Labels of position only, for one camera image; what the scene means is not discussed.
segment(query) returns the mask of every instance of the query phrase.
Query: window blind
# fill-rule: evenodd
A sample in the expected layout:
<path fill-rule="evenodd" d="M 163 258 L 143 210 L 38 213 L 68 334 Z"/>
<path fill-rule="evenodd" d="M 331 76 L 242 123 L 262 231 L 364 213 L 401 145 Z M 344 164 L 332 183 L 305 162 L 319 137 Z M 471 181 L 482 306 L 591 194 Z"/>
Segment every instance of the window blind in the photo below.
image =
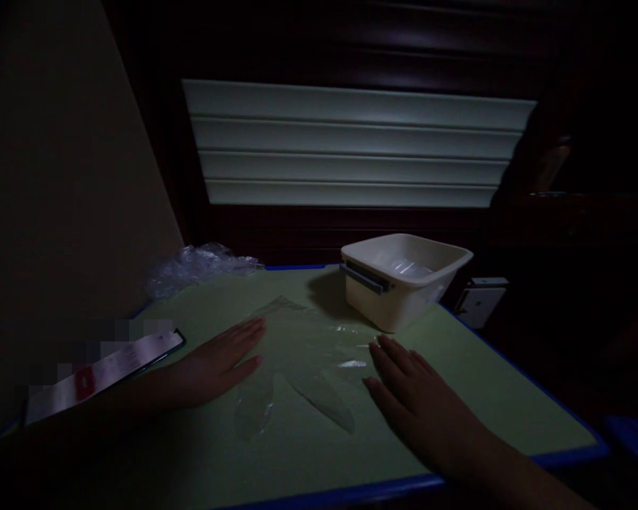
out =
<path fill-rule="evenodd" d="M 213 204 L 486 208 L 534 101 L 183 80 Z"/>

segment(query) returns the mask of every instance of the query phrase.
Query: right hand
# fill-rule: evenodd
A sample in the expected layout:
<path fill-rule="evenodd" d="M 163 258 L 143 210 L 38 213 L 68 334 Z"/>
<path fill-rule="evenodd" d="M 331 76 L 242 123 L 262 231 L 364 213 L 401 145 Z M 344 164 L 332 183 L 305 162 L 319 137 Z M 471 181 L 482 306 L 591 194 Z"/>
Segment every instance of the right hand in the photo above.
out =
<path fill-rule="evenodd" d="M 476 475 L 479 455 L 502 443 L 417 352 L 385 335 L 369 344 L 383 382 L 364 384 L 390 427 L 429 469 L 453 479 Z"/>
<path fill-rule="evenodd" d="M 231 390 L 262 364 L 262 356 L 239 363 L 267 330 L 258 317 L 229 328 L 164 370 L 170 408 L 196 407 Z"/>

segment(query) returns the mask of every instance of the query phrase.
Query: smartphone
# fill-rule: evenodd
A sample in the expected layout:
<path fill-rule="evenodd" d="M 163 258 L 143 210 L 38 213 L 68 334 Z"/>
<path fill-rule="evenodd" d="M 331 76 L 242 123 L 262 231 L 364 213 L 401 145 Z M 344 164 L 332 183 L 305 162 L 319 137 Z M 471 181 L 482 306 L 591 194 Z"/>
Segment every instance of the smartphone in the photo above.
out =
<path fill-rule="evenodd" d="M 178 329 L 154 333 L 49 386 L 26 401 L 22 423 L 28 426 L 92 398 L 143 372 L 186 343 Z"/>

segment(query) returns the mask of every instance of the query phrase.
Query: clear plastic container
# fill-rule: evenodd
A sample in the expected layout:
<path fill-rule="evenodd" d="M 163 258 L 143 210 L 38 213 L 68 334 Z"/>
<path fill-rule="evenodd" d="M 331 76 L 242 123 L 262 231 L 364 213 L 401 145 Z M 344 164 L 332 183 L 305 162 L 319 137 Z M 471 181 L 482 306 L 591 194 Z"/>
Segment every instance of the clear plastic container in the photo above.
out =
<path fill-rule="evenodd" d="M 409 234 L 344 246 L 347 302 L 378 328 L 396 333 L 438 302 L 471 251 Z"/>

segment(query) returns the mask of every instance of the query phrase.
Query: plastic bag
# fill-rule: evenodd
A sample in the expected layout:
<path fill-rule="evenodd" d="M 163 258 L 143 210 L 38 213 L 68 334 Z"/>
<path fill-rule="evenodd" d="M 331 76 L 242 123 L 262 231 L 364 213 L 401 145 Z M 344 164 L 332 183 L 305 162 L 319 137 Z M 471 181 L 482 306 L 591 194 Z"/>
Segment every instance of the plastic bag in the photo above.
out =
<path fill-rule="evenodd" d="M 211 242 L 198 248 L 187 246 L 175 257 L 156 266 L 147 279 L 147 294 L 165 299 L 189 285 L 215 278 L 221 273 L 248 276 L 263 267 L 254 257 L 234 256 L 229 248 Z"/>
<path fill-rule="evenodd" d="M 336 322 L 283 296 L 252 316 L 267 318 L 264 341 L 249 354 L 262 354 L 264 363 L 237 387 L 236 434 L 250 440 L 264 433 L 274 408 L 277 373 L 328 419 L 353 434 L 352 412 L 322 372 L 363 389 L 362 378 L 371 375 L 367 367 L 371 365 L 373 332 Z"/>

